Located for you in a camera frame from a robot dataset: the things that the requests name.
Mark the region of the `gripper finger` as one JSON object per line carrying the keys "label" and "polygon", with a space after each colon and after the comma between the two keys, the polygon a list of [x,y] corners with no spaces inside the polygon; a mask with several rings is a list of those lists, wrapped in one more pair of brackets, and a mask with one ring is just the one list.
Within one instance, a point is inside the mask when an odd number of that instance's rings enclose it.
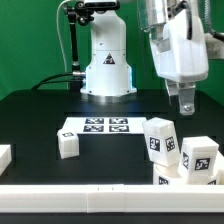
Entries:
{"label": "gripper finger", "polygon": [[177,85],[180,113],[184,116],[192,115],[195,112],[195,89],[196,84],[194,82],[179,83]]}
{"label": "gripper finger", "polygon": [[177,105],[177,86],[176,83],[166,79],[165,80],[165,85],[166,85],[166,90],[169,96],[169,103],[171,106],[176,106]]}

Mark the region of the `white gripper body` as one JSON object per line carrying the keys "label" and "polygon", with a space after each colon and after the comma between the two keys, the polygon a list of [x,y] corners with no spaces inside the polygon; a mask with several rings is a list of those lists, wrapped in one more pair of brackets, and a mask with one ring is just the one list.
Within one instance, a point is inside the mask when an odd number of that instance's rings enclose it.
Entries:
{"label": "white gripper body", "polygon": [[159,77],[178,82],[196,82],[208,76],[208,57],[202,22],[192,17],[192,38],[187,10],[183,9],[162,29],[160,40],[150,39],[152,57]]}

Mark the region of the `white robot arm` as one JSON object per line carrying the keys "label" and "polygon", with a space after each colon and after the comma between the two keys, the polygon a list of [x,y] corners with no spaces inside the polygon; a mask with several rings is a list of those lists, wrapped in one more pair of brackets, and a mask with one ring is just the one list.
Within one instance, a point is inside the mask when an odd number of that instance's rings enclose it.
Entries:
{"label": "white robot arm", "polygon": [[[117,0],[84,0],[93,12],[92,60],[82,91],[101,100],[133,93],[131,69],[126,63],[126,26],[115,13]],[[149,34],[158,76],[165,79],[180,113],[195,112],[195,83],[208,76],[208,61],[224,59],[224,33],[212,28],[210,0],[200,18],[198,0],[140,0],[139,22]]]}

